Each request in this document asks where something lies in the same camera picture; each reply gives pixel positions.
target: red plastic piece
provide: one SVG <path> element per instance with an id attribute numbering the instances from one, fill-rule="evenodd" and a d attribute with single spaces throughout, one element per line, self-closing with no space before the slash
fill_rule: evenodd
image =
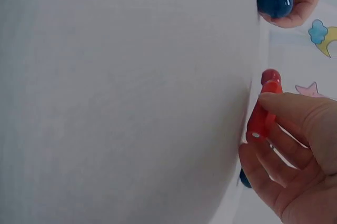
<path id="1" fill-rule="evenodd" d="M 268 69 L 262 74 L 261 93 L 282 93 L 281 76 L 277 70 Z M 266 111 L 257 101 L 248 120 L 246 138 L 248 141 L 264 142 L 269 135 L 270 127 L 276 116 Z"/>
<path id="2" fill-rule="evenodd" d="M 281 75 L 277 70 L 268 69 L 262 73 L 261 85 L 263 86 L 267 81 L 274 80 L 281 84 Z"/>

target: star sticker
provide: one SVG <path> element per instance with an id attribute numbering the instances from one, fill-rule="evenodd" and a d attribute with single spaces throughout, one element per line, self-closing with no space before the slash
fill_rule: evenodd
<path id="1" fill-rule="evenodd" d="M 326 96 L 320 94 L 317 89 L 317 83 L 312 83 L 309 87 L 295 86 L 296 90 L 305 96 L 315 97 L 315 98 L 325 98 Z"/>

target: blue ball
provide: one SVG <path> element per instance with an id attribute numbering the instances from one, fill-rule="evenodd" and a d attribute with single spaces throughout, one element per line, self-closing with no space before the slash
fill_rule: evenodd
<path id="1" fill-rule="evenodd" d="M 291 12 L 293 4 L 294 0 L 257 0 L 258 10 L 272 18 L 287 16 Z"/>
<path id="2" fill-rule="evenodd" d="M 247 176 L 246 174 L 244 173 L 243 169 L 241 169 L 240 171 L 240 180 L 242 182 L 242 184 L 244 186 L 246 186 L 247 188 L 252 188 L 251 184 L 249 183 L 248 179 L 247 179 Z"/>

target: white wall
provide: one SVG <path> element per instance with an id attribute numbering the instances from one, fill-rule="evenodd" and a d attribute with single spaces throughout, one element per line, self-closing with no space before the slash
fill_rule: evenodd
<path id="1" fill-rule="evenodd" d="M 207 223 L 255 0 L 0 0 L 0 222 Z"/>

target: crescent moon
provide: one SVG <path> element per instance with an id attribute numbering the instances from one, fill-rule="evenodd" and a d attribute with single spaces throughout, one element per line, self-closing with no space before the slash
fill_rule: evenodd
<path id="1" fill-rule="evenodd" d="M 337 27 L 329 27 L 325 40 L 321 44 L 316 44 L 316 47 L 327 57 L 331 57 L 328 46 L 332 41 L 337 41 Z"/>

